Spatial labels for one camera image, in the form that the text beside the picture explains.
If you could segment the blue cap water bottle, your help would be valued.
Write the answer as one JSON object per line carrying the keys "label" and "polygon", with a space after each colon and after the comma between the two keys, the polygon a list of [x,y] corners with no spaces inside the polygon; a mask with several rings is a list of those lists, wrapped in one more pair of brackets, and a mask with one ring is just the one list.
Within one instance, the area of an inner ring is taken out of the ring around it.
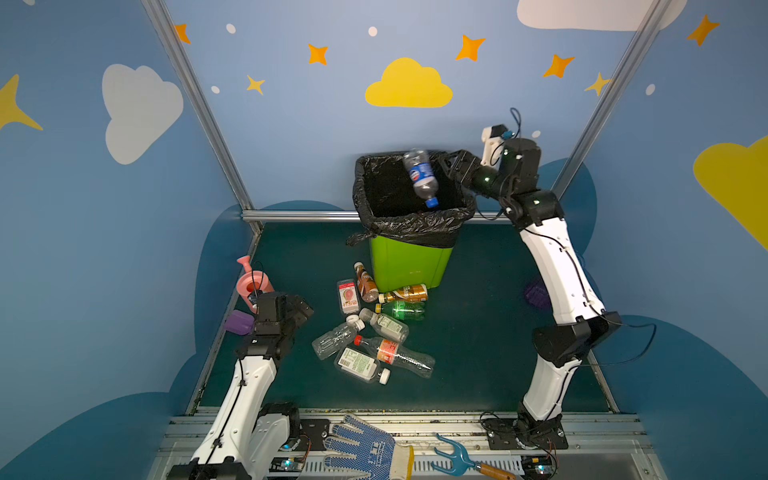
{"label": "blue cap water bottle", "polygon": [[439,183],[435,178],[429,155],[424,150],[411,150],[403,156],[403,165],[406,169],[415,194],[421,198],[430,209],[439,205],[437,193]]}

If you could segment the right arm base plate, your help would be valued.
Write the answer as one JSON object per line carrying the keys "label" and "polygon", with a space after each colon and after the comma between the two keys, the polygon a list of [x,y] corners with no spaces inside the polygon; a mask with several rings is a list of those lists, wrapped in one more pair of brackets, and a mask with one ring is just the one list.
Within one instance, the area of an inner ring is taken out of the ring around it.
{"label": "right arm base plate", "polygon": [[560,450],[569,444],[562,426],[562,415],[553,419],[536,421],[523,416],[499,417],[483,412],[479,420],[485,430],[492,450]]}

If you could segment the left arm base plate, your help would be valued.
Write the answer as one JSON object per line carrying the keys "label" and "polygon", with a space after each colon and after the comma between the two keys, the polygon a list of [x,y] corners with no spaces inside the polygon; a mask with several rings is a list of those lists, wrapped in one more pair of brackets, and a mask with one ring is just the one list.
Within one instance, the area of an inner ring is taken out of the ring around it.
{"label": "left arm base plate", "polygon": [[303,419],[299,423],[298,435],[289,438],[280,448],[281,452],[325,451],[324,440],[329,436],[331,422],[328,419]]}

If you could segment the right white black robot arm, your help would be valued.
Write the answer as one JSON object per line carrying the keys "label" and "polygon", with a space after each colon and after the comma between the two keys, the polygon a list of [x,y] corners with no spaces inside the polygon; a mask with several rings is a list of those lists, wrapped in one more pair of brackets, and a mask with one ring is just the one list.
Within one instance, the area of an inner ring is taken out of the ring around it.
{"label": "right white black robot arm", "polygon": [[620,327],[621,318],[607,311],[591,288],[557,196],[538,186],[538,145],[513,138],[493,150],[500,156],[497,168],[464,150],[442,155],[438,161],[448,178],[498,202],[539,269],[555,322],[533,333],[537,363],[519,414],[530,424],[542,424],[561,414],[576,370],[595,346]]}

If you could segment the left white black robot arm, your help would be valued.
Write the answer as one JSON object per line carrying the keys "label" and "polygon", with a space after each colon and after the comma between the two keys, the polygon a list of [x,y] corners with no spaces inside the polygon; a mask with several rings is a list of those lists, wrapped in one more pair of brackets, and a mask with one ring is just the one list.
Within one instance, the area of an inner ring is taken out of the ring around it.
{"label": "left white black robot arm", "polygon": [[295,404],[262,404],[296,331],[314,310],[303,297],[283,292],[259,295],[256,307],[252,331],[237,350],[230,387],[209,433],[188,463],[170,468],[169,479],[263,479],[278,450],[299,437]]}

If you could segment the long orange label red-cap bottle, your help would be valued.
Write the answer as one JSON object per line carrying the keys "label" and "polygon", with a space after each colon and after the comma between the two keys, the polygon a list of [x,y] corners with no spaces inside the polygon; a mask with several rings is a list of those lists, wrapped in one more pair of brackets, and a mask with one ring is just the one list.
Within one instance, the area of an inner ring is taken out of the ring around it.
{"label": "long orange label red-cap bottle", "polygon": [[357,335],[353,343],[388,365],[408,370],[425,379],[433,375],[436,360],[428,354],[410,350],[400,342]]}

